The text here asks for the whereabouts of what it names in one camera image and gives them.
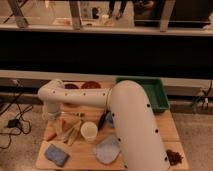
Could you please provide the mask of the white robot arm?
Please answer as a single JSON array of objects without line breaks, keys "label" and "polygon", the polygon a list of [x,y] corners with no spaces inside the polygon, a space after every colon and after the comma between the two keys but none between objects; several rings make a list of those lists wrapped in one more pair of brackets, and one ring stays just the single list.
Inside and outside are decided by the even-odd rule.
[{"label": "white robot arm", "polygon": [[107,165],[122,157],[125,171],[168,171],[165,145],[144,88],[131,80],[111,88],[67,89],[59,79],[38,90],[45,118],[60,116],[60,105],[70,103],[110,111],[115,133],[94,148],[99,162]]}]

